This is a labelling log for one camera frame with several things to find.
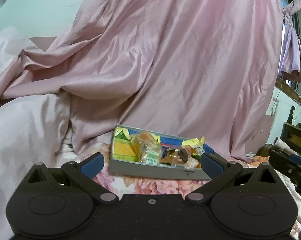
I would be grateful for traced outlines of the floral quilt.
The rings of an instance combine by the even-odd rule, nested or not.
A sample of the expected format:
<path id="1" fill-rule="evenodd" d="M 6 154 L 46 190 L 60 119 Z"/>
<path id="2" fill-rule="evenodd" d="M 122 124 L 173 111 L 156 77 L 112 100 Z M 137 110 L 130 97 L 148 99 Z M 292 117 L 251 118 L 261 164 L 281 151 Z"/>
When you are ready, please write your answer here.
<path id="1" fill-rule="evenodd" d="M 142 178 L 133 176 L 117 176 L 109 172 L 110 145 L 97 143 L 81 154 L 77 154 L 74 161 L 81 162 L 100 152 L 104 156 L 104 167 L 93 179 L 107 190 L 117 194 L 121 198 L 124 194 L 181 194 L 185 197 L 190 192 L 207 183 L 206 180 L 166 180 L 154 178 Z M 291 236 L 298 239 L 301 233 L 301 195 L 295 190 L 295 185 L 282 174 L 279 177 L 286 185 L 298 207 L 298 218 L 291 230 Z"/>

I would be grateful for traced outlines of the clear cookie packet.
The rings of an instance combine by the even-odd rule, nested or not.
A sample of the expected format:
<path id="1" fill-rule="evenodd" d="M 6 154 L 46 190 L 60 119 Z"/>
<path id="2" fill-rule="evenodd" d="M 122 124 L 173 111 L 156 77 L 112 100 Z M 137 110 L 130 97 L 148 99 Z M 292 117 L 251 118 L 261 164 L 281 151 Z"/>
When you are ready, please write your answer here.
<path id="1" fill-rule="evenodd" d="M 130 142 L 140 163 L 159 165 L 162 156 L 161 145 L 151 133 L 148 131 L 135 133 L 131 136 Z"/>

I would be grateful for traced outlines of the wooden window frame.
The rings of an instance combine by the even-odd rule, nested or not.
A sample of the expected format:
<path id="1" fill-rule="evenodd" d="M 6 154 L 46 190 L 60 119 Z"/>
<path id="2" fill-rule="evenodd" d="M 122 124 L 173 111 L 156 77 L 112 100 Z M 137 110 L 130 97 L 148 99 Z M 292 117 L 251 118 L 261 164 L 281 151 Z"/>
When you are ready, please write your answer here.
<path id="1" fill-rule="evenodd" d="M 301 0 L 280 0 L 283 13 L 276 88 L 301 106 Z"/>

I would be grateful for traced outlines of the pink satin sheet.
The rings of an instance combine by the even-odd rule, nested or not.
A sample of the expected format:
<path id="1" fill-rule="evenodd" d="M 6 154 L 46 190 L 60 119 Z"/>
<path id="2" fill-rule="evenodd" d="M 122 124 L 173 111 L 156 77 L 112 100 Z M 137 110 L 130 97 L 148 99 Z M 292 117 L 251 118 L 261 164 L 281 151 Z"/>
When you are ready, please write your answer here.
<path id="1" fill-rule="evenodd" d="M 245 160 L 272 97 L 280 0 L 83 0 L 41 50 L 0 31 L 0 239 L 5 205 L 36 156 L 48 163 L 68 126 L 82 153 L 119 123 L 206 137 Z"/>

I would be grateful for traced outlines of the grey snack box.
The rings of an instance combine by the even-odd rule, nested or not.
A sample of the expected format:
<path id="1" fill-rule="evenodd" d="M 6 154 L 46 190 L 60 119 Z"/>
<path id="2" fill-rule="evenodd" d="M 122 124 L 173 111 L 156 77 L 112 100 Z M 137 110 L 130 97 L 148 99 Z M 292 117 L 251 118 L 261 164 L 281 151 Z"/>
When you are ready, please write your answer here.
<path id="1" fill-rule="evenodd" d="M 209 180 L 201 157 L 212 149 L 205 138 L 187 139 L 117 125 L 112 136 L 111 173 L 169 180 Z"/>

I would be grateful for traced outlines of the lilac curtain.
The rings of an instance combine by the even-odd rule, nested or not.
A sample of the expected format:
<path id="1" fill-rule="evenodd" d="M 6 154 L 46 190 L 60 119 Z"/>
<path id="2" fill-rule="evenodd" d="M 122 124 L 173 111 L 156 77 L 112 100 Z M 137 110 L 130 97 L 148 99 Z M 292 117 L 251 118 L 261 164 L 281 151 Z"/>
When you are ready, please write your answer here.
<path id="1" fill-rule="evenodd" d="M 292 16 L 301 9 L 301 0 L 293 0 L 282 9 L 285 34 L 283 36 L 279 75 L 290 81 L 301 82 L 301 44 Z"/>

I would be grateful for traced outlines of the dark wooden shelf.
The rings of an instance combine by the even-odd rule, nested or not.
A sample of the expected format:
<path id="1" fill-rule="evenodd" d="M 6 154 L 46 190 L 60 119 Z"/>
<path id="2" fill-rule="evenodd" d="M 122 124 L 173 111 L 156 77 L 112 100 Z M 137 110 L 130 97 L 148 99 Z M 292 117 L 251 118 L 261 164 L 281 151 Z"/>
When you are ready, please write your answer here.
<path id="1" fill-rule="evenodd" d="M 283 140 L 290 149 L 301 155 L 301 123 L 298 123 L 298 125 L 292 124 L 294 110 L 295 107 L 292 106 L 287 121 L 283 123 L 280 139 Z"/>

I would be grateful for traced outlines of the dark dried snack packet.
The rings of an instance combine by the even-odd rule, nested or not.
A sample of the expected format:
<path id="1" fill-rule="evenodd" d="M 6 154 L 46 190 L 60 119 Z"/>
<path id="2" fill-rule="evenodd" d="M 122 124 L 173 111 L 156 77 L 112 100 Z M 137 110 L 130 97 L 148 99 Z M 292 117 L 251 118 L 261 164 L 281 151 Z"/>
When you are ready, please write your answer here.
<path id="1" fill-rule="evenodd" d="M 169 148 L 166 151 L 165 162 L 169 164 L 187 163 L 189 153 L 184 148 Z"/>

